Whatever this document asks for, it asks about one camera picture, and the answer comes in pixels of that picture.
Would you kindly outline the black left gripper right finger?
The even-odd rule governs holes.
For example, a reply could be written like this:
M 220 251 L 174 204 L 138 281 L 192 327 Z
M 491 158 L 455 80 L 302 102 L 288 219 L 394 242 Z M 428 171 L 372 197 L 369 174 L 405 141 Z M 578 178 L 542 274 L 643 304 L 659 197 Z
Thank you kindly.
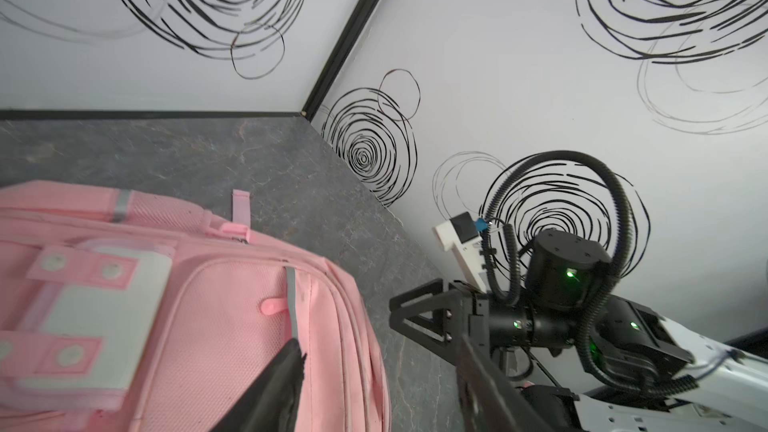
M 456 362 L 465 431 L 551 431 L 487 353 L 463 335 Z

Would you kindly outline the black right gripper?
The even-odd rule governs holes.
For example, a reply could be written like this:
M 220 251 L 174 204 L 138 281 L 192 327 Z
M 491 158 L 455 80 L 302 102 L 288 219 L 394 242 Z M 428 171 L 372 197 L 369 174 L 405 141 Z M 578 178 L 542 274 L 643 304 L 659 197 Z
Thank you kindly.
M 519 268 L 516 237 L 502 229 L 509 286 L 499 287 L 491 233 L 480 235 L 483 267 L 491 286 L 489 339 L 493 348 L 563 349 L 575 343 L 589 302 L 606 280 L 611 257 L 595 241 L 546 229 L 526 244 L 527 271 Z M 460 340 L 469 335 L 475 290 L 461 281 L 434 279 L 389 300 L 389 327 L 456 365 Z

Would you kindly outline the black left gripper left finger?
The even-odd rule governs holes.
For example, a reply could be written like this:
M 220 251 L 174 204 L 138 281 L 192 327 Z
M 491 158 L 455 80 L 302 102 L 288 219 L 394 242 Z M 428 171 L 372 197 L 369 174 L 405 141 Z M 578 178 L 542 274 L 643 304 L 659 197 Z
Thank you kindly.
M 213 432 L 293 432 L 298 418 L 306 355 L 290 339 L 212 428 Z

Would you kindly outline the pink student backpack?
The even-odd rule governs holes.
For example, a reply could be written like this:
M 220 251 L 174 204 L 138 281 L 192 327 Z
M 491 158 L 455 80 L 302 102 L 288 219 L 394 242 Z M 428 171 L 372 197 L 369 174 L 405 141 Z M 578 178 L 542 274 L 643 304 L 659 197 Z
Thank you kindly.
M 354 278 L 223 218 L 128 189 L 1 191 L 1 427 L 232 429 L 247 389 L 298 345 L 292 431 L 387 431 L 386 370 Z

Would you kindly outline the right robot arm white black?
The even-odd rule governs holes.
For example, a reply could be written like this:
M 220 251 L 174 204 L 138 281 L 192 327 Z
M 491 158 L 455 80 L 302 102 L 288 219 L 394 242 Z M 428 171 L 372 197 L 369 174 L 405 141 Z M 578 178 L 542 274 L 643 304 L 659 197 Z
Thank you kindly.
M 597 242 L 547 229 L 529 242 L 530 263 L 513 302 L 471 284 L 436 279 L 390 301 L 390 326 L 454 364 L 461 335 L 502 360 L 508 351 L 576 345 L 588 322 L 589 358 L 628 394 L 695 395 L 701 405 L 767 423 L 767 363 L 668 321 L 651 309 L 609 296 L 591 319 L 587 308 L 607 284 L 610 257 Z

